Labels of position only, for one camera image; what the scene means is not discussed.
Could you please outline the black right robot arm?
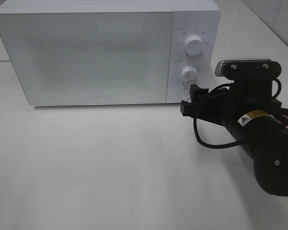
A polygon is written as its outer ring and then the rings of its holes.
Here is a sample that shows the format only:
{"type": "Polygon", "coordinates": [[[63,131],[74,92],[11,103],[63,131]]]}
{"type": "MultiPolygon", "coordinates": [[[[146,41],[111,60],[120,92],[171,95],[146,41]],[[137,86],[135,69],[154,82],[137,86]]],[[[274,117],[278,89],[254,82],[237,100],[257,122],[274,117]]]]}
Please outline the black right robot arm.
{"type": "Polygon", "coordinates": [[[195,131],[198,143],[215,150],[241,146],[253,161],[259,186],[271,195],[288,197],[288,109],[268,93],[250,93],[234,83],[213,90],[193,84],[190,97],[180,104],[183,116],[222,126],[234,138],[214,145],[195,131]]]}

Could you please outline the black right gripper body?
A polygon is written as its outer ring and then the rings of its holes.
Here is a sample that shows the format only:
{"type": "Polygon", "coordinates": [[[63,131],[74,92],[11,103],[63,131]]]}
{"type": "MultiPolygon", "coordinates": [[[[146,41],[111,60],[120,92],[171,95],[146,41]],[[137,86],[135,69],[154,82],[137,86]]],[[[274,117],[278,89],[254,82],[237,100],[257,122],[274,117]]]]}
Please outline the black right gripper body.
{"type": "Polygon", "coordinates": [[[226,129],[281,129],[275,115],[281,103],[272,95],[271,81],[235,81],[222,84],[194,103],[194,121],[200,119],[226,129]]]}

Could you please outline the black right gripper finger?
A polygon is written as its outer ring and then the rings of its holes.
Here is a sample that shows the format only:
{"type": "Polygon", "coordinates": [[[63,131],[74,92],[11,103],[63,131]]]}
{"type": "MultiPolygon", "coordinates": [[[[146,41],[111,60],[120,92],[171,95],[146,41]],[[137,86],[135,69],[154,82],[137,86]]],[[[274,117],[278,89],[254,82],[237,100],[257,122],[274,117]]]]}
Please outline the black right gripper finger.
{"type": "Polygon", "coordinates": [[[194,117],[194,103],[181,101],[180,112],[184,117],[194,117]]]}
{"type": "Polygon", "coordinates": [[[208,89],[200,88],[197,84],[190,87],[190,98],[192,101],[198,101],[208,94],[208,89]]]}

